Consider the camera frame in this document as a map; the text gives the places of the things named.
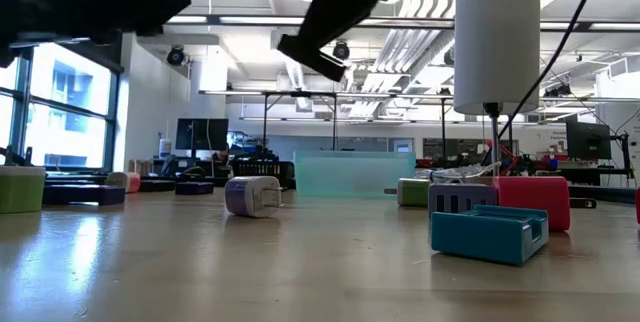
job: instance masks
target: computer monitor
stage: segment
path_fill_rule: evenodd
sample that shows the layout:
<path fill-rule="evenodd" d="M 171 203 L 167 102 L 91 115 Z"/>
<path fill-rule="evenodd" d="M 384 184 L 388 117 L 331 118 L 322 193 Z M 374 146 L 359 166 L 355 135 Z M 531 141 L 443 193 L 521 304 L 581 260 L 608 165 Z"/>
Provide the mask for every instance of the computer monitor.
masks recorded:
<path fill-rule="evenodd" d="M 197 150 L 224 151 L 227 149 L 228 128 L 228 119 L 181 118 L 178 120 L 176 149 L 191 150 L 191 157 L 195 157 Z"/>
<path fill-rule="evenodd" d="M 611 159 L 609 126 L 567 122 L 567 153 L 571 158 Z"/>

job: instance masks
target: window frame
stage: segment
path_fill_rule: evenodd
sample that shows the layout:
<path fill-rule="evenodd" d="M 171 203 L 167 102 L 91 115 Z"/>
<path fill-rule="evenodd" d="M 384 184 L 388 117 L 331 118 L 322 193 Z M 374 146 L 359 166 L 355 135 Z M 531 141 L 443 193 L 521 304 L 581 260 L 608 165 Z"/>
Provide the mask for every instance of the window frame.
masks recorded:
<path fill-rule="evenodd" d="M 64 44 L 60 47 L 84 57 L 111 72 L 111 80 L 108 95 L 108 108 L 106 114 L 96 113 L 82 107 L 76 107 L 70 104 L 49 100 L 46 98 L 31 95 L 31 76 L 33 69 L 33 52 L 34 47 L 23 50 L 18 57 L 18 66 L 16 73 L 16 89 L 11 90 L 0 87 L 0 94 L 12 97 L 14 100 L 13 117 L 11 120 L 10 144 L 14 153 L 23 155 L 26 146 L 27 121 L 29 117 L 29 105 L 31 103 L 44 105 L 63 112 L 75 113 L 80 116 L 98 118 L 105 121 L 104 134 L 104 151 L 102 156 L 102 167 L 68 167 L 61 166 L 44 166 L 47 171 L 78 171 L 78 172 L 110 172 L 113 170 L 113 156 L 115 145 L 116 131 L 116 111 L 118 109 L 118 92 L 120 90 L 120 74 L 123 68 L 113 62 L 108 61 L 104 57 L 97 58 L 97 54 L 89 53 L 87 49 L 68 48 Z"/>

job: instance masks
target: ceiling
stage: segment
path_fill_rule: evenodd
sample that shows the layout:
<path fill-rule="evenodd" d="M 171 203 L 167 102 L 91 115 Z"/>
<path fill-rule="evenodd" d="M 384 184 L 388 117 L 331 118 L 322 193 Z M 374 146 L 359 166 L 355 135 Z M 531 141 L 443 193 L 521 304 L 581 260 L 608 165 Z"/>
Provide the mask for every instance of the ceiling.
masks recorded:
<path fill-rule="evenodd" d="M 569 19 L 579 0 L 553 0 L 542 9 L 542 17 L 549 19 Z M 401 3 L 379 4 L 373 16 L 397 16 Z M 304 15 L 308 3 L 302 0 L 192 0 L 187 14 L 257 14 L 257 15 Z M 615 19 L 640 21 L 640 0 L 589 0 L 582 16 L 588 19 Z M 285 72 L 284 57 L 272 50 L 270 27 L 171 27 L 166 33 L 216 34 L 233 58 L 237 67 L 230 71 L 231 82 L 247 80 L 274 80 Z M 348 41 L 352 58 L 375 59 L 385 46 L 390 30 L 353 29 L 343 38 Z M 548 60 L 560 41 L 560 33 L 541 34 L 541 58 Z M 202 46 L 193 46 L 193 54 L 199 54 Z M 576 53 L 583 52 L 581 62 Z M 593 72 L 604 67 L 591 61 L 612 61 L 626 52 L 640 51 L 640 34 L 573 34 L 566 45 L 563 56 L 554 65 L 553 73 L 570 74 L 572 89 L 577 94 L 593 92 Z M 304 69 L 305 74 L 314 74 Z"/>

